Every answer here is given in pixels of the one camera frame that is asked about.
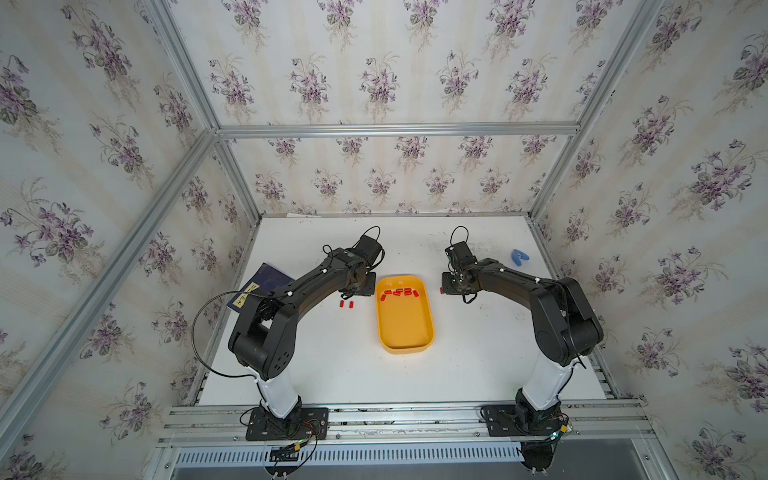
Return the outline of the yellow plastic storage box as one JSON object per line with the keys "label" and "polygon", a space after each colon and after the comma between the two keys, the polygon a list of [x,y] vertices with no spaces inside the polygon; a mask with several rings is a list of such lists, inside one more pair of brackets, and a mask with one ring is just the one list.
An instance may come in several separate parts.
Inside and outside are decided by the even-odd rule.
{"label": "yellow plastic storage box", "polygon": [[[405,296],[406,288],[417,290],[419,298]],[[386,290],[402,289],[401,296],[380,296]],[[387,276],[375,290],[379,340],[390,354],[405,355],[425,351],[435,340],[435,327],[426,285],[414,275]]]}

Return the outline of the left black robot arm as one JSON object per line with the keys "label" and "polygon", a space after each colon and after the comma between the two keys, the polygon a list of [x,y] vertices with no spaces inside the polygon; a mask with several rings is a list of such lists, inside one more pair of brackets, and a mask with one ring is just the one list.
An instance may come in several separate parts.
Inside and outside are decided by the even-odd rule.
{"label": "left black robot arm", "polygon": [[261,400],[259,406],[274,418],[286,420],[301,409],[288,365],[296,347],[299,322],[328,296],[340,293],[344,300],[370,297],[376,283],[375,269],[385,258],[376,240],[360,239],[348,248],[326,253],[322,262],[298,279],[268,293],[247,292],[227,348],[243,374],[226,374],[206,363],[192,340],[196,360],[208,372],[228,379],[251,378]]}

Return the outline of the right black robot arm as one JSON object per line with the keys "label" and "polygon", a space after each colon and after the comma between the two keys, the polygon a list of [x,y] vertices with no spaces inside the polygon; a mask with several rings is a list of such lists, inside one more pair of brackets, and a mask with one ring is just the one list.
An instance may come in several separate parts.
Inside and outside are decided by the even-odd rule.
{"label": "right black robot arm", "polygon": [[565,426],[560,394],[575,368],[602,342],[604,331],[578,281],[535,277],[493,259],[451,266],[441,275],[441,288],[469,304],[490,292],[529,310],[539,349],[534,368],[509,411],[496,414],[497,424],[512,423],[527,436],[553,435]]}

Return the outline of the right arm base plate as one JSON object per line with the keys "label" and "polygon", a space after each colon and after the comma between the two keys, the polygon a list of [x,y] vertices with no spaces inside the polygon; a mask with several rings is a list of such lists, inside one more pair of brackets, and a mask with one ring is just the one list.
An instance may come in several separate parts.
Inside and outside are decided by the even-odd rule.
{"label": "right arm base plate", "polygon": [[491,437],[557,439],[568,431],[569,419],[557,402],[546,410],[528,404],[484,405],[480,416]]}

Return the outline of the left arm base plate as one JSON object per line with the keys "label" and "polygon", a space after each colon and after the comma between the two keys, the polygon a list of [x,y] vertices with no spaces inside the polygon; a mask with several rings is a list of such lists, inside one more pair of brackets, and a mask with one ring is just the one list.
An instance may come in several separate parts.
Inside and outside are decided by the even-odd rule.
{"label": "left arm base plate", "polygon": [[328,408],[297,407],[285,419],[280,419],[265,407],[257,407],[249,411],[249,418],[245,423],[245,439],[247,441],[324,440],[328,425]]}

